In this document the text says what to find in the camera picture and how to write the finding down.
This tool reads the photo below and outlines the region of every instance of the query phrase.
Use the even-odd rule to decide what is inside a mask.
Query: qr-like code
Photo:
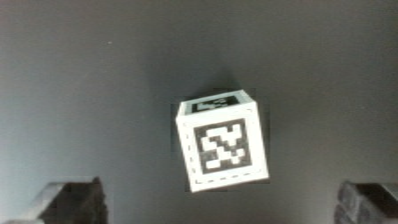
[[[235,104],[239,104],[239,99],[235,96],[224,97],[216,100],[209,100],[207,102],[196,103],[193,105],[193,112],[196,113],[212,110],[216,108],[228,107]]]
[[[244,119],[196,127],[205,174],[253,165],[246,132]]]

